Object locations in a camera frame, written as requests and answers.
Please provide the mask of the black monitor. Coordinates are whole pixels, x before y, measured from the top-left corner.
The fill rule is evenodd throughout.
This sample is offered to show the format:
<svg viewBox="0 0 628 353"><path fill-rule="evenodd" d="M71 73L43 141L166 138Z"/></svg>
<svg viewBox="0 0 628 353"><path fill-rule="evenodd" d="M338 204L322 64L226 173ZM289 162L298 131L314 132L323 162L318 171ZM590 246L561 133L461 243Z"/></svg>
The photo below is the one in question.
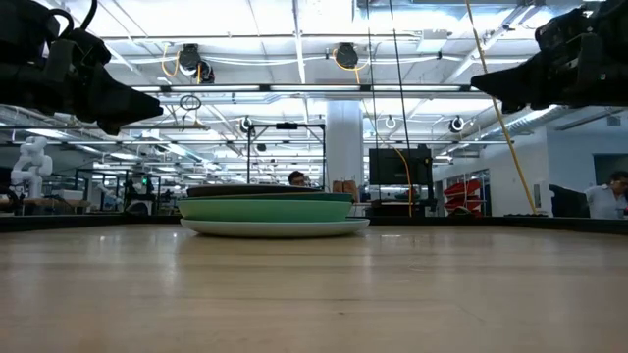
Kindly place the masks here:
<svg viewBox="0 0 628 353"><path fill-rule="evenodd" d="M369 150L369 183L373 185L429 185L433 182L433 158L425 146L414 149Z"/></svg>

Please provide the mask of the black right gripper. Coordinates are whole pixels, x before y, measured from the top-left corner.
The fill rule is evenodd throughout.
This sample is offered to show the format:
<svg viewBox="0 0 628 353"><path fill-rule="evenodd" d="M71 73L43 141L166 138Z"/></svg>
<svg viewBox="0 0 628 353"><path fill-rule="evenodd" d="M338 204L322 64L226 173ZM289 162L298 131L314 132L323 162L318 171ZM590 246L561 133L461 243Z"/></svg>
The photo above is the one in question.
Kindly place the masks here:
<svg viewBox="0 0 628 353"><path fill-rule="evenodd" d="M628 106L628 0L604 0L537 29L540 52L517 67L473 76L503 114L550 105Z"/></svg>

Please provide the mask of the light green plastic plate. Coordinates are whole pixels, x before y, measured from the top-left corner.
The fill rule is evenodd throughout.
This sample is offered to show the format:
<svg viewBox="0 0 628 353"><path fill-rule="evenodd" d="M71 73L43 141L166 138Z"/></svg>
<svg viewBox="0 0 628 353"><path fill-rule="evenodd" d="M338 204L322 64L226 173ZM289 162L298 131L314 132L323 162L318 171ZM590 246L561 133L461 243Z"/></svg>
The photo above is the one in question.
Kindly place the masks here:
<svg viewBox="0 0 628 353"><path fill-rule="evenodd" d="M341 201L271 199L185 199L179 210L187 220L216 222L339 222L352 204Z"/></svg>

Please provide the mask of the black metal rig frame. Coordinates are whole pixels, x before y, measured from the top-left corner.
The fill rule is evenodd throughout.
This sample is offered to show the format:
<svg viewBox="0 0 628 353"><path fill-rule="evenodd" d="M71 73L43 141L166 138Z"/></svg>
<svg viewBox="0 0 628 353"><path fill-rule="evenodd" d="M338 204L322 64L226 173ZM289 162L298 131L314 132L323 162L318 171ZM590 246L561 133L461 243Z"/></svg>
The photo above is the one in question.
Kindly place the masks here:
<svg viewBox="0 0 628 353"><path fill-rule="evenodd" d="M327 171L328 171L328 160L327 160L327 132L325 124L309 124L309 123L291 123L291 122L283 122L283 123L275 123L275 124L254 124L248 123L246 129L246 182L251 182L251 149L252 146L258 141L258 139L269 129L275 130L298 130L300 128L304 128L307 132L310 133L322 146L322 156L321 159L321 177L322 180L322 188L326 187L327 184Z"/></svg>

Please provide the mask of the red storage bins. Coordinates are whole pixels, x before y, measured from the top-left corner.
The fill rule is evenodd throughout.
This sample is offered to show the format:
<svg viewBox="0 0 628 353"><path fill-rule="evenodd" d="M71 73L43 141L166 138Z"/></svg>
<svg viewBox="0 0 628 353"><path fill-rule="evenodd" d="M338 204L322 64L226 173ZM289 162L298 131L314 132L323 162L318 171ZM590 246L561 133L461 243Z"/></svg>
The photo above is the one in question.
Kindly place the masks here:
<svg viewBox="0 0 628 353"><path fill-rule="evenodd" d="M464 208L471 212L479 212L484 199L480 195L481 182L470 179L453 184L444 191L445 209L453 212Z"/></svg>

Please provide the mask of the black metal table frame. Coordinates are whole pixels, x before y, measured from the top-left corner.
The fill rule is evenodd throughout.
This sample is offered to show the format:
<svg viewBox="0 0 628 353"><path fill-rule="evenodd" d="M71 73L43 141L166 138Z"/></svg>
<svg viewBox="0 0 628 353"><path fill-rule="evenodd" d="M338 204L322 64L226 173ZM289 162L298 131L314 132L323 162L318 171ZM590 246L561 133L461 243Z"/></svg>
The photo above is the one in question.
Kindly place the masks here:
<svg viewBox="0 0 628 353"><path fill-rule="evenodd" d="M134 216L127 214L0 217L0 233L73 227L174 225L178 224L180 220L180 216ZM487 218L375 217L369 218L369 221L371 226L530 227L628 236L628 220L514 216Z"/></svg>

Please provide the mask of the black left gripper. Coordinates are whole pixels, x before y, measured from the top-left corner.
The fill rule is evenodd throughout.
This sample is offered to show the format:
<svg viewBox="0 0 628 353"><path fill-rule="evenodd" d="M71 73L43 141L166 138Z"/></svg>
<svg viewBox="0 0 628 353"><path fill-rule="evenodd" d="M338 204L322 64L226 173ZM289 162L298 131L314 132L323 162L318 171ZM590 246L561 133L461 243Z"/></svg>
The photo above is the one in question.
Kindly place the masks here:
<svg viewBox="0 0 628 353"><path fill-rule="evenodd" d="M87 32L98 7L91 0L80 26L63 9L33 0L0 0L0 104L46 114L74 114L109 135L163 114L160 101L113 79L111 54Z"/></svg>

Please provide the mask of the black office chair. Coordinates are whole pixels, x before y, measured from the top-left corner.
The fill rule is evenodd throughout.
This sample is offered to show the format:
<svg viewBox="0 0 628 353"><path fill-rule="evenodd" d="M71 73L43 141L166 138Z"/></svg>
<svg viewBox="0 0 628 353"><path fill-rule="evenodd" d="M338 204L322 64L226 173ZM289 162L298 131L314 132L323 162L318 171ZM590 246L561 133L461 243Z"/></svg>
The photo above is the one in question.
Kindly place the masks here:
<svg viewBox="0 0 628 353"><path fill-rule="evenodd" d="M557 218L590 217L588 201L585 193L551 184L551 211Z"/></svg>

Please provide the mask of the white pillar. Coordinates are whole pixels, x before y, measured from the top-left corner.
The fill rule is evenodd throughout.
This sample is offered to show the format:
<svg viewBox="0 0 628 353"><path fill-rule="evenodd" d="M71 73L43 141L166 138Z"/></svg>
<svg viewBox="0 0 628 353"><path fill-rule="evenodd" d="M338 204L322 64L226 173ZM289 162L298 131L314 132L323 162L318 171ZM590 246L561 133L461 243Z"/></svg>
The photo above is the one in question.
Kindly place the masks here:
<svg viewBox="0 0 628 353"><path fill-rule="evenodd" d="M326 158L330 183L364 178L363 112L357 100L327 102Z"/></svg>

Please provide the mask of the white plastic plate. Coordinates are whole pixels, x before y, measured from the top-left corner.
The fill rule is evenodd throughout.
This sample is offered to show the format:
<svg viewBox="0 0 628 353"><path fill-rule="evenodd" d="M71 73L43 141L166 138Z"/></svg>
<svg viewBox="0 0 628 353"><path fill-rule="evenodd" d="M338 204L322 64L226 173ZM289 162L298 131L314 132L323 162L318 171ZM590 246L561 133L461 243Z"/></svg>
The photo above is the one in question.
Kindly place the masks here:
<svg viewBox="0 0 628 353"><path fill-rule="evenodd" d="M370 225L368 219L314 223L217 222L180 219L180 223L185 228L206 235L258 238L338 236L361 231Z"/></svg>

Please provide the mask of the brown cardboard boxes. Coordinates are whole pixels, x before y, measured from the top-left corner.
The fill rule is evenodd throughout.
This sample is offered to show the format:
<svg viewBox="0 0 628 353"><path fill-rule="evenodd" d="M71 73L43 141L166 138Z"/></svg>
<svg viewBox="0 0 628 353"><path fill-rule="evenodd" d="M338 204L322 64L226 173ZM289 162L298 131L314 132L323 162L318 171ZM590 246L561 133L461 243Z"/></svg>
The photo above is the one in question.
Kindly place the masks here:
<svg viewBox="0 0 628 353"><path fill-rule="evenodd" d="M354 180L335 180L332 187L334 193L348 193L354 198L358 195L358 187Z"/></svg>

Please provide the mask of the orange plastic plate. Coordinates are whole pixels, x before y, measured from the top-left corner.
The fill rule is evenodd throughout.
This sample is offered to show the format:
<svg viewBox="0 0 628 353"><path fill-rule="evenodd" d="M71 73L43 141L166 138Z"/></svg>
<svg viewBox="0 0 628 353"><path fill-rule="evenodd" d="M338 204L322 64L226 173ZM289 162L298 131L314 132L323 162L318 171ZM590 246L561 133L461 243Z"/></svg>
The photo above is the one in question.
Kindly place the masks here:
<svg viewBox="0 0 628 353"><path fill-rule="evenodd" d="M189 188L188 197L217 197L249 194L313 193L320 189L276 184L206 184Z"/></svg>

